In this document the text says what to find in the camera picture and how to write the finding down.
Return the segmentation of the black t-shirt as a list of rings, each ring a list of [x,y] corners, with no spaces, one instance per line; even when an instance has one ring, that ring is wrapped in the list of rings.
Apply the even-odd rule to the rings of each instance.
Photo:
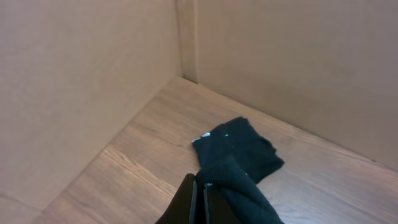
[[[206,183],[212,183],[220,188],[241,223],[282,223],[273,206],[232,157],[201,169],[196,174],[196,181],[197,220],[202,219],[206,223],[203,191]]]

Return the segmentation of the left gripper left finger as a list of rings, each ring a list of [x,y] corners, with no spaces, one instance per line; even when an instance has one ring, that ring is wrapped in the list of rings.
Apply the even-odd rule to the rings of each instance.
[[[194,174],[187,174],[156,224],[194,224],[196,206],[197,182]]]

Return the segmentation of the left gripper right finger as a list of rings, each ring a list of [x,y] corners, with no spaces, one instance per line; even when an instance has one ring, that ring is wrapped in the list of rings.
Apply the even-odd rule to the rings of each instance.
[[[206,183],[203,191],[206,223],[241,224],[219,187]]]

